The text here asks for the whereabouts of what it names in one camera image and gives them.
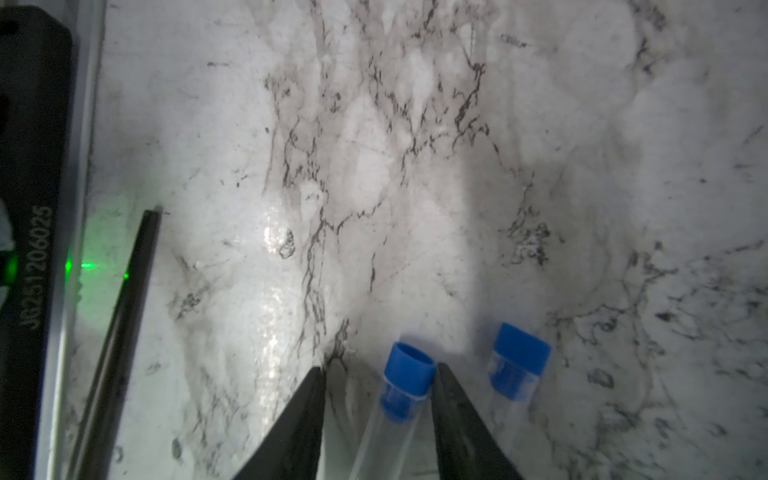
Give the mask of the blue capped test tube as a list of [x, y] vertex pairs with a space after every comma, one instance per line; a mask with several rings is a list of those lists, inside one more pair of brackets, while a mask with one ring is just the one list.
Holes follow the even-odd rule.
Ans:
[[393, 344], [354, 464], [352, 479], [398, 479], [427, 403], [436, 362], [418, 348]]
[[550, 360], [552, 347], [546, 341], [502, 323], [487, 367], [490, 385], [488, 405], [492, 410], [527, 405]]

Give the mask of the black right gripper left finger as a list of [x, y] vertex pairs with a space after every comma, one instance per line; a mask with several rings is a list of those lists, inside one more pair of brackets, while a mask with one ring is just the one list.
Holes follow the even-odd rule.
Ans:
[[235, 480], [316, 478], [325, 387], [325, 371], [319, 366], [311, 368], [259, 448], [234, 476]]

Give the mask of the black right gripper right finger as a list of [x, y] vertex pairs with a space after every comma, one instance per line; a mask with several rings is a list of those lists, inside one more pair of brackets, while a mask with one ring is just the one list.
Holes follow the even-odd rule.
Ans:
[[440, 479], [522, 480], [444, 362], [437, 364], [431, 410]]

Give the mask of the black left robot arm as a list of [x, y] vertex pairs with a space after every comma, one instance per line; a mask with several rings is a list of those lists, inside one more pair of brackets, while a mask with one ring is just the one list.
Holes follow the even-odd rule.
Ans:
[[38, 6], [1, 10], [1, 476], [33, 476], [65, 156], [72, 35]]

